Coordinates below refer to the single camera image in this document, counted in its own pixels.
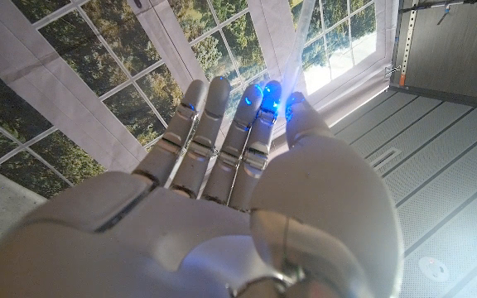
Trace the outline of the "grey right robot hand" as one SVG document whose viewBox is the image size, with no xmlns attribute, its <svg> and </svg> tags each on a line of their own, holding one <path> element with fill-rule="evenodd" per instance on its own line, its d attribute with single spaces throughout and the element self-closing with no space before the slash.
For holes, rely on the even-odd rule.
<svg viewBox="0 0 477 298">
<path fill-rule="evenodd" d="M 303 94 L 193 81 L 131 173 L 65 190 L 0 240 L 0 297 L 395 297 L 382 179 Z"/>
</svg>

